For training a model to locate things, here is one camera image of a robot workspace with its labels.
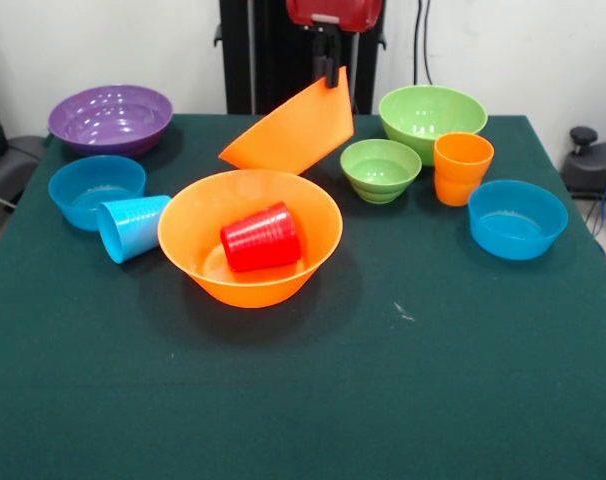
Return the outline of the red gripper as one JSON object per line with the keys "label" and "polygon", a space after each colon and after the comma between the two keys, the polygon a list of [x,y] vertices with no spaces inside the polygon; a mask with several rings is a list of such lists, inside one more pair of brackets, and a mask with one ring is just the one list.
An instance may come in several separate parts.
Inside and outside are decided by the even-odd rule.
{"label": "red gripper", "polygon": [[[329,24],[340,30],[363,33],[372,29],[382,10],[381,0],[287,0],[291,20],[301,26]],[[317,29],[313,37],[312,75],[327,77],[327,88],[339,83],[341,35],[338,30]]]}

